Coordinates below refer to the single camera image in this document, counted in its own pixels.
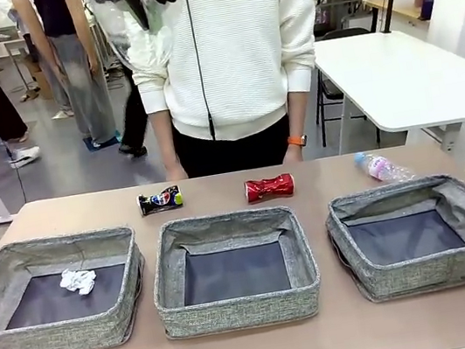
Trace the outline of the person's left hand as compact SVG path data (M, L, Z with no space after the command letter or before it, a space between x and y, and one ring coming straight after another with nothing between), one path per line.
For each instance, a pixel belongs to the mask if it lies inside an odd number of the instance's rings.
M303 161L302 146L300 145L289 145L283 158L284 164L299 163Z

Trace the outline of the person's right hand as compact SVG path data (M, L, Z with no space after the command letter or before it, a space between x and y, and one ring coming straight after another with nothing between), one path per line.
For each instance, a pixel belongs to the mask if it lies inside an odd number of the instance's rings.
M163 166L165 167L166 178L169 182L188 179L189 177L177 156L165 158Z

